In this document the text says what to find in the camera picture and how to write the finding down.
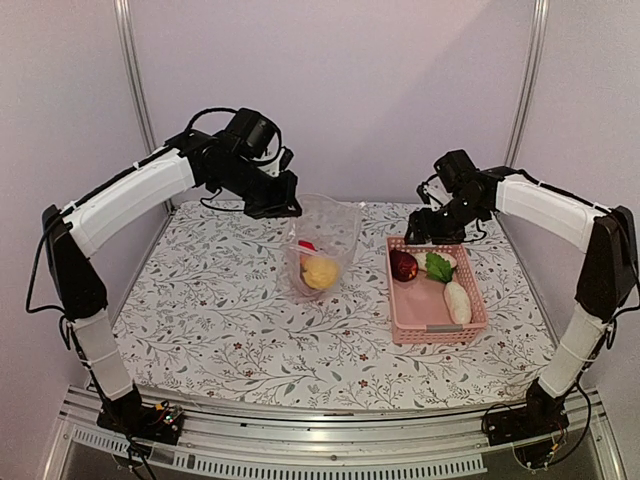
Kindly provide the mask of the clear zip top bag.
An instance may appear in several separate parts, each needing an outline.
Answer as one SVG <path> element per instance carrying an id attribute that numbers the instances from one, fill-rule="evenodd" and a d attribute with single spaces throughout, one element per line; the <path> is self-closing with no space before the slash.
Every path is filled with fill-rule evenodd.
<path id="1" fill-rule="evenodd" d="M 319 299 L 339 288 L 354 260 L 364 204 L 340 202 L 322 194 L 302 194 L 298 201 L 302 215 L 289 221 L 281 246 L 284 271 L 297 298 Z M 317 252 L 302 253 L 297 246 L 299 240 L 313 243 Z M 305 285 L 301 278 L 301 261 L 307 256 L 323 256 L 338 263 L 339 278 L 331 288 L 315 290 Z"/>

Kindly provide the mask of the dark purple fruit toy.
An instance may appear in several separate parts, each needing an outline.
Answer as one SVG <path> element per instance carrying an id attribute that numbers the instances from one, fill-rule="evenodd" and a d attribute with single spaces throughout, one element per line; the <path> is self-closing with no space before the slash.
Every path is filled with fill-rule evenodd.
<path id="1" fill-rule="evenodd" d="M 409 253 L 393 249 L 389 253 L 389 261 L 392 278 L 399 282 L 409 282 L 419 272 L 418 261 Z"/>

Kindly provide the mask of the yellow peach toy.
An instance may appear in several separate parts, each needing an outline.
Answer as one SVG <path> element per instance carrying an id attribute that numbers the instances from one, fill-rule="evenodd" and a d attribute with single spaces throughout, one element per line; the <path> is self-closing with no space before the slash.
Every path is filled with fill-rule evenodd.
<path id="1" fill-rule="evenodd" d="M 307 256 L 301 261 L 301 278 L 305 285 L 315 290 L 327 290 L 338 280 L 338 263 L 323 256 Z"/>

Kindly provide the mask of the pink plastic basket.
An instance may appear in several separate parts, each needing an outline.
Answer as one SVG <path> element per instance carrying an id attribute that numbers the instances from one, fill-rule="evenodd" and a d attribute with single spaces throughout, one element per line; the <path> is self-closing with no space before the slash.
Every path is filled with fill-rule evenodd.
<path id="1" fill-rule="evenodd" d="M 470 299 L 471 320 L 458 324 L 452 319 L 445 301 L 445 285 L 430 279 L 424 272 L 401 282 L 392 276 L 391 256 L 386 256 L 389 288 L 389 308 L 393 342 L 396 344 L 469 343 L 488 325 L 488 314 L 478 288 L 469 255 L 462 245 L 407 245 L 404 239 L 386 239 L 388 252 L 408 254 L 445 253 L 453 256 L 457 267 L 453 280 L 458 282 Z"/>

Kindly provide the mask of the red mushroom toy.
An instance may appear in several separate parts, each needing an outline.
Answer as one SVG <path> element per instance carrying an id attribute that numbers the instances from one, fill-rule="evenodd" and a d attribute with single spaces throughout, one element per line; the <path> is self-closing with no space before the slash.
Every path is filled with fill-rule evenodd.
<path id="1" fill-rule="evenodd" d="M 297 246 L 304 254 L 313 254 L 317 252 L 314 244 L 305 240 L 299 240 Z"/>

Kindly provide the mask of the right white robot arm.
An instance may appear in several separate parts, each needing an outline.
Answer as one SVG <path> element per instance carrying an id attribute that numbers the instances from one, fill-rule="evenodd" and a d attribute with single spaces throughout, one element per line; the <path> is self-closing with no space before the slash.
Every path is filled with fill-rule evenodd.
<path id="1" fill-rule="evenodd" d="M 450 200 L 433 210 L 412 213 L 408 244 L 456 244 L 466 226 L 493 214 L 516 217 L 575 247 L 583 256 L 573 314 L 556 352 L 526 393 L 517 427 L 537 436 L 552 424 L 566 395 L 602 348 L 611 348 L 626 301 L 639 287 L 634 217 L 623 206 L 606 208 L 534 179 L 523 170 L 501 166 L 437 173 Z"/>

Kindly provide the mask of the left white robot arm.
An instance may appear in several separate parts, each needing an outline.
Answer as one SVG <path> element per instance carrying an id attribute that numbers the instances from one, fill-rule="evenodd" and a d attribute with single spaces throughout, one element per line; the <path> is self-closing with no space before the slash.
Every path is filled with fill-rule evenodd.
<path id="1" fill-rule="evenodd" d="M 50 274 L 62 303 L 71 342 L 100 390 L 111 419 L 128 434 L 148 426 L 139 391 L 112 332 L 107 289 L 92 257 L 117 233 L 156 206 L 204 185 L 238 196 L 254 219 L 296 217 L 296 175 L 287 168 L 293 154 L 281 145 L 276 127 L 248 134 L 230 128 L 213 135 L 189 129 L 167 140 L 65 209 L 43 217 Z M 278 151 L 267 156 L 271 142 Z"/>

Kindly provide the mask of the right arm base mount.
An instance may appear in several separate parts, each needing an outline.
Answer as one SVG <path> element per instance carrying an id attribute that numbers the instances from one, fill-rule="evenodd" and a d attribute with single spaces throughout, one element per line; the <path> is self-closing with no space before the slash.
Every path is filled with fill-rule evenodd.
<path id="1" fill-rule="evenodd" d="M 490 446 L 512 446 L 515 460 L 529 471 L 547 469 L 565 444 L 569 420 L 564 410 L 550 418 L 529 415 L 526 407 L 503 403 L 489 407 L 481 420 L 481 430 Z"/>

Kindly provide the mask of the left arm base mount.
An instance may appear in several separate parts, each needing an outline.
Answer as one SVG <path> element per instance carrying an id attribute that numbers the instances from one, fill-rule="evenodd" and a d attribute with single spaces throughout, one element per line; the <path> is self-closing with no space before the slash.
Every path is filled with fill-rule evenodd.
<path id="1" fill-rule="evenodd" d="M 181 406 L 167 400 L 153 406 L 144 405 L 140 394 L 132 391 L 118 400 L 105 400 L 97 425 L 133 438 L 176 445 L 184 420 Z"/>

